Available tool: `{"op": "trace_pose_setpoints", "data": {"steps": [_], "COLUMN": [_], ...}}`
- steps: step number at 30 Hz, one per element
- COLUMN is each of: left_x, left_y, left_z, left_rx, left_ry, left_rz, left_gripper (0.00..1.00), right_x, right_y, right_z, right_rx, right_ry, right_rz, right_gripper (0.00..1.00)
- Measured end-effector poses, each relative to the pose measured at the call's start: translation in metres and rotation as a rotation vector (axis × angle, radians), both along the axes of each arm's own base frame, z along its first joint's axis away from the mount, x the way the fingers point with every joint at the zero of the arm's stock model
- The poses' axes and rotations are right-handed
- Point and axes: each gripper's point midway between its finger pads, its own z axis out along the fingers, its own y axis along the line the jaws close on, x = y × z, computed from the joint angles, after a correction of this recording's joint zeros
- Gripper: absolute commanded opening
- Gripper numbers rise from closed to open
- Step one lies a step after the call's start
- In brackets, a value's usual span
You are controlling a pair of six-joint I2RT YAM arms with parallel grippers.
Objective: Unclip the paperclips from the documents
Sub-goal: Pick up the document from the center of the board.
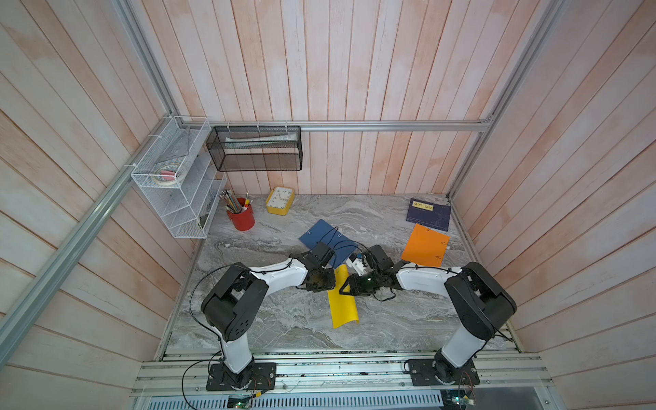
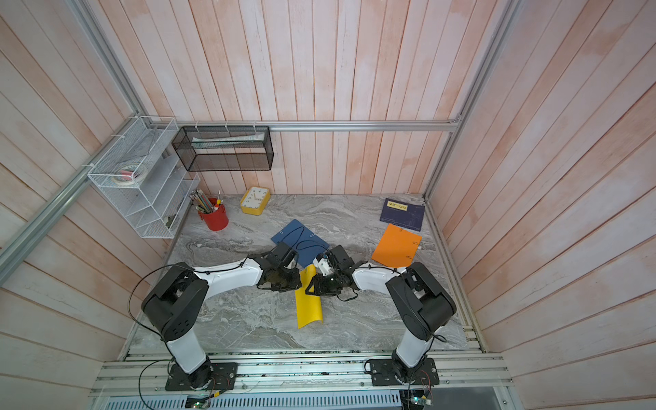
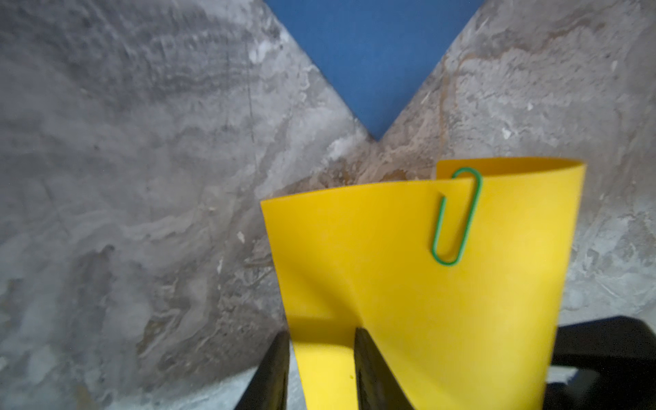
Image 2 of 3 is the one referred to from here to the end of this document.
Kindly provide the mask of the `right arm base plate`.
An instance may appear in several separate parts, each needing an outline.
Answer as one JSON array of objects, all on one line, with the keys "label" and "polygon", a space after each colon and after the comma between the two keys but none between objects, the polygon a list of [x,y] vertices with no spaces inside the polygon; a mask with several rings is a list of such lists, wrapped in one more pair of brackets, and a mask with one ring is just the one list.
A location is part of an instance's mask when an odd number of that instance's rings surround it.
[{"label": "right arm base plate", "polygon": [[437,367],[432,358],[424,357],[415,367],[406,367],[398,359],[369,359],[364,364],[365,373],[374,386],[423,384],[439,385]]}]

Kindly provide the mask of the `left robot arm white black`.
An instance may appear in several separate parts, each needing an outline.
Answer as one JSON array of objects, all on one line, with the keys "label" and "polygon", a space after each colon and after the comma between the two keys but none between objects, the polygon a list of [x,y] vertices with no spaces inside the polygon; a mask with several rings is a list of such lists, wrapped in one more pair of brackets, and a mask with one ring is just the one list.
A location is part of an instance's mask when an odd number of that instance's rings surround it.
[{"label": "left robot arm white black", "polygon": [[193,389],[208,384],[213,372],[194,330],[203,304],[229,290],[257,285],[274,292],[298,290],[297,252],[280,243],[268,252],[219,266],[172,264],[143,300],[143,313]]}]

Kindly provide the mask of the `yellow paper document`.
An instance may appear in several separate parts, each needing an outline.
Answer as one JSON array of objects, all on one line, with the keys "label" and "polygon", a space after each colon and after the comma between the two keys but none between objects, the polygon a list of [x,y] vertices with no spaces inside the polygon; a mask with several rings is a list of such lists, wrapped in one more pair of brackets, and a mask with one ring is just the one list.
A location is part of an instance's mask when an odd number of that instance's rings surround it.
[{"label": "yellow paper document", "polygon": [[300,272],[302,287],[295,292],[298,329],[302,329],[316,321],[323,321],[321,299],[306,293],[306,289],[316,273],[316,267],[314,265],[308,265]]}]

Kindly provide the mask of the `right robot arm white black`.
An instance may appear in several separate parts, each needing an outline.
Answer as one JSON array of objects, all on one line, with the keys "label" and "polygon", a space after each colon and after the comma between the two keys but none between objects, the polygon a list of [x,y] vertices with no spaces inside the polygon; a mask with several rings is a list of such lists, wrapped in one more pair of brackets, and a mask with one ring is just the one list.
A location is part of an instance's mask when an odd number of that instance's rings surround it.
[{"label": "right robot arm white black", "polygon": [[313,266],[316,275],[306,288],[308,295],[336,297],[350,288],[355,292],[379,292],[394,302],[406,331],[389,360],[370,360],[365,365],[374,382],[410,383],[414,376],[430,372],[425,367],[430,363],[427,352],[437,332],[457,313],[457,307],[424,264],[414,262],[404,268],[374,266],[354,261],[338,245],[317,255]]}]

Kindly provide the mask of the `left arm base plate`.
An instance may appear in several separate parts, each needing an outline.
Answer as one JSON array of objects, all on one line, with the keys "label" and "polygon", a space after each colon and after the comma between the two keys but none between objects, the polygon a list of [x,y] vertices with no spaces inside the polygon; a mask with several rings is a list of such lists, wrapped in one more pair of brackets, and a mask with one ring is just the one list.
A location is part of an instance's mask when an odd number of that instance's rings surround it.
[{"label": "left arm base plate", "polygon": [[211,363],[206,361],[191,374],[174,363],[169,372],[165,391],[229,391],[235,386],[236,362]]}]

